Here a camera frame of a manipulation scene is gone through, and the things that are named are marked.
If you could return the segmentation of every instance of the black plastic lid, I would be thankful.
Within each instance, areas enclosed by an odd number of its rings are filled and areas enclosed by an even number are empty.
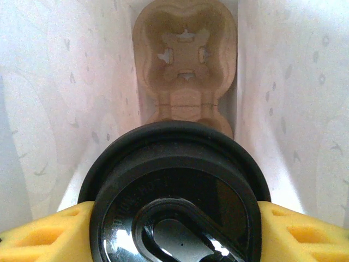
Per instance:
[[[266,181],[242,147],[200,124],[150,124],[116,140],[83,183],[87,200],[95,262],[260,260]]]

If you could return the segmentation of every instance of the yellow sponge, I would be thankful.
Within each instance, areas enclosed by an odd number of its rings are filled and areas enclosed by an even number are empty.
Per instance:
[[[258,204],[261,262],[349,262],[349,230],[269,202]]]
[[[261,262],[349,262],[349,230],[269,202],[262,217]],[[0,234],[0,262],[92,262],[93,202]]]
[[[93,262],[85,202],[0,233],[0,262]]]

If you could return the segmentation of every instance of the yellow foam padding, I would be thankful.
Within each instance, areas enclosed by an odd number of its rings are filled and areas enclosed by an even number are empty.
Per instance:
[[[0,233],[0,262],[93,262],[89,220],[93,202]]]
[[[259,202],[261,262],[349,262],[349,230]]]
[[[261,262],[349,262],[349,230],[259,202]],[[93,262],[85,202],[0,233],[0,262]]]

